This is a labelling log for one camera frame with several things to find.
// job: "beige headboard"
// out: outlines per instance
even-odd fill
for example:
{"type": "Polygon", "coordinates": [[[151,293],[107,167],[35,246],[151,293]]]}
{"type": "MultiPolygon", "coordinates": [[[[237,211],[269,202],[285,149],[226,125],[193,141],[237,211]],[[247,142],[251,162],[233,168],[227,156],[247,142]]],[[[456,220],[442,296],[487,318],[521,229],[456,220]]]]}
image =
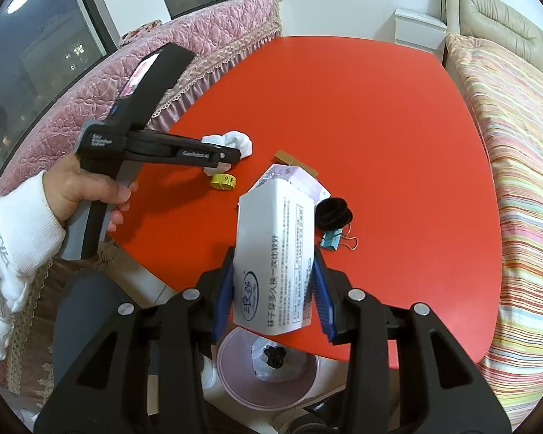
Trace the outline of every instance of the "beige headboard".
{"type": "Polygon", "coordinates": [[[543,31],[501,0],[442,0],[449,32],[488,39],[543,72],[543,31]]]}

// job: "screen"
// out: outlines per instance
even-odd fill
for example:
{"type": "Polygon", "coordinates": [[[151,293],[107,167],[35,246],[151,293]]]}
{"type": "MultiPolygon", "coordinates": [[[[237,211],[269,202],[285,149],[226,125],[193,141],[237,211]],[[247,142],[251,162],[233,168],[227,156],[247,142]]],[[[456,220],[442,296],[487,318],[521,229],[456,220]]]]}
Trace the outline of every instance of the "screen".
{"type": "Polygon", "coordinates": [[[145,73],[149,71],[151,65],[153,65],[158,56],[159,53],[151,55],[139,64],[139,66],[135,70],[135,73],[132,74],[131,78],[129,78],[129,82],[127,83],[125,88],[123,88],[123,91],[121,91],[119,98],[125,98],[133,94],[133,92],[136,90],[137,85],[143,79],[145,73]]]}

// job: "lavender package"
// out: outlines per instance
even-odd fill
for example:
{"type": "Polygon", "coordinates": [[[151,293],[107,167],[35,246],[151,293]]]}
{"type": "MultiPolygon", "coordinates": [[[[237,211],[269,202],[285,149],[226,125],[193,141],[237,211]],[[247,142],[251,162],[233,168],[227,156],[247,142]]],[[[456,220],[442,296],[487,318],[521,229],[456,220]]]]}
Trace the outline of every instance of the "lavender package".
{"type": "Polygon", "coordinates": [[[266,184],[272,179],[286,180],[288,183],[295,186],[305,195],[310,197],[314,201],[314,206],[318,205],[320,201],[330,197],[328,190],[303,168],[300,168],[299,166],[278,164],[270,166],[248,192],[251,192],[259,186],[266,184]]]}

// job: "screw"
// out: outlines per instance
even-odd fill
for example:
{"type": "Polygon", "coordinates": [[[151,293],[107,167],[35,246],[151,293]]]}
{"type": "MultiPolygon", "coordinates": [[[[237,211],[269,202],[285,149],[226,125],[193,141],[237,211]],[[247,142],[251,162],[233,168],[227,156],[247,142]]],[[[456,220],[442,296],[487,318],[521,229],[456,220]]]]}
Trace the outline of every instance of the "screw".
{"type": "Polygon", "coordinates": [[[417,303],[414,306],[414,312],[420,316],[426,316],[430,313],[430,307],[426,303],[417,303]]]}
{"type": "Polygon", "coordinates": [[[201,292],[199,292],[197,289],[187,289],[183,292],[183,298],[185,300],[197,300],[200,295],[201,292]]]}
{"type": "Polygon", "coordinates": [[[119,315],[130,315],[135,311],[135,306],[132,303],[122,303],[119,305],[117,311],[119,312],[119,315]]]}
{"type": "Polygon", "coordinates": [[[361,300],[364,300],[364,298],[366,297],[366,292],[360,289],[352,289],[348,292],[348,296],[352,300],[359,302],[361,300]]]}

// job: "white sleeve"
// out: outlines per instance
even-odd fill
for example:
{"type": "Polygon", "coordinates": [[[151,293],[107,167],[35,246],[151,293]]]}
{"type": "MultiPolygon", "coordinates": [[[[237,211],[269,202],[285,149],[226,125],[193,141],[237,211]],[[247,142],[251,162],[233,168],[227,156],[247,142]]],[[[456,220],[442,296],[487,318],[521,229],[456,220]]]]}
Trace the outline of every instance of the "white sleeve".
{"type": "Polygon", "coordinates": [[[55,255],[65,235],[46,201],[43,175],[0,197],[0,360],[12,337],[12,314],[24,308],[36,270],[55,255]]]}

